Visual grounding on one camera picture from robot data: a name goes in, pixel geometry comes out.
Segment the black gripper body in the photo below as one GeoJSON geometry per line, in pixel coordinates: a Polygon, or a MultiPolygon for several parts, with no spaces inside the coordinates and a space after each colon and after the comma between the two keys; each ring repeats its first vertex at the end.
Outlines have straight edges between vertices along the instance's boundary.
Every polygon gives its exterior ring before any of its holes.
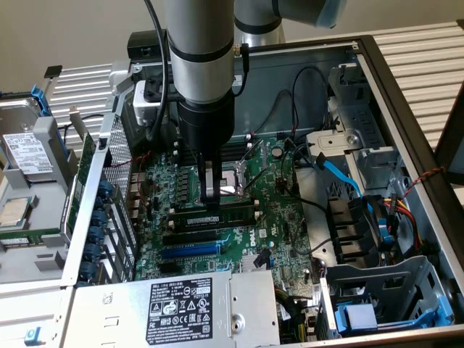
{"type": "Polygon", "coordinates": [[[182,137],[203,156],[214,156],[226,144],[235,128],[235,96],[226,93],[209,104],[178,102],[182,137]]]}

